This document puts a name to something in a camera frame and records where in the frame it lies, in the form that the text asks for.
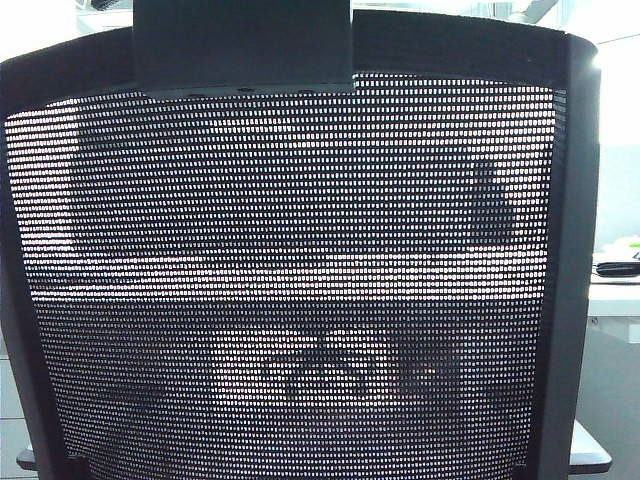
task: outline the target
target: black object on desk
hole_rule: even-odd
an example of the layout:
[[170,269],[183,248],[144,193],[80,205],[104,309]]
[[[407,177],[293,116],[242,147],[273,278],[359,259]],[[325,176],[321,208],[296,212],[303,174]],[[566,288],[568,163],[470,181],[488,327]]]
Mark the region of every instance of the black object on desk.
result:
[[120,0],[91,0],[91,6],[96,10],[107,10],[119,1]]
[[596,265],[596,273],[601,277],[635,277],[640,275],[640,261],[601,262]]

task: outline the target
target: desk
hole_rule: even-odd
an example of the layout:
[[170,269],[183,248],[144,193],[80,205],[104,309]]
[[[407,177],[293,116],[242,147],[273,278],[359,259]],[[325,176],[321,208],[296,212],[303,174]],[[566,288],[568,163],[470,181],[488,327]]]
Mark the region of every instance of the desk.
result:
[[[17,458],[18,464],[25,470],[36,470],[31,445]],[[576,420],[571,442],[570,474],[605,473],[611,467],[611,456]]]
[[590,317],[640,317],[640,285],[591,285]]

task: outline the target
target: black plastic frame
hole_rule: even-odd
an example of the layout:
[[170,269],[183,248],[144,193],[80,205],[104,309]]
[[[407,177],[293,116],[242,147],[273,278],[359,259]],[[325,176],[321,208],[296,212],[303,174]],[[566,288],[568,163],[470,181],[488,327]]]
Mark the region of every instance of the black plastic frame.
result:
[[[0,87],[3,80],[0,64]],[[20,402],[38,458],[41,480],[74,479],[63,440],[31,292],[24,269],[18,221],[6,159],[3,96],[0,90],[0,320]]]
[[[49,103],[137,90],[130,28],[66,42],[0,64],[4,119]],[[354,70],[481,78],[566,91],[566,156],[556,158],[550,205],[548,321],[540,332],[533,428],[526,480],[566,478],[586,327],[597,190],[595,48],[563,32],[484,19],[355,11]],[[398,49],[403,52],[398,56]],[[25,275],[10,195],[4,138],[2,327],[42,480],[81,478],[67,458],[62,428]]]

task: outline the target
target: white desk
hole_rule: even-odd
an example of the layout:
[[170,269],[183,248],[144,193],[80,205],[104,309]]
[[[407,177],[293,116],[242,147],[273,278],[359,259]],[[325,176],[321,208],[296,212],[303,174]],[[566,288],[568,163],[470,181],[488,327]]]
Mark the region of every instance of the white desk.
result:
[[591,285],[590,317],[640,317],[640,285]]

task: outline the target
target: office background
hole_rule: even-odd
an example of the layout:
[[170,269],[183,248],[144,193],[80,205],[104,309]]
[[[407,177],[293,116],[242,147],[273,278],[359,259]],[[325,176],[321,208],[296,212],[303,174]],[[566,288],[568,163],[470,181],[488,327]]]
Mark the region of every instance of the office background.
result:
[[[506,18],[523,2],[415,0],[363,3]],[[638,18],[640,2],[637,0],[560,0],[540,22],[585,36],[600,47],[602,148],[596,250],[619,237],[640,235],[640,215],[636,213],[640,211],[640,189],[637,188],[640,135],[636,126],[636,112],[640,110],[640,90],[637,88],[640,64],[635,60],[640,53]],[[78,35],[128,23],[130,14],[126,9],[94,14],[79,11],[75,0],[5,0],[0,6],[0,61]],[[635,379],[635,372],[640,368],[640,345],[603,333],[593,322],[585,348],[578,418],[616,458],[609,474],[589,478],[636,478],[640,465],[630,462],[633,452],[640,447],[640,421],[634,419],[633,405],[633,399],[640,398],[640,387]],[[33,478],[31,473],[15,465],[16,454],[28,443],[22,417],[2,344],[0,479]]]

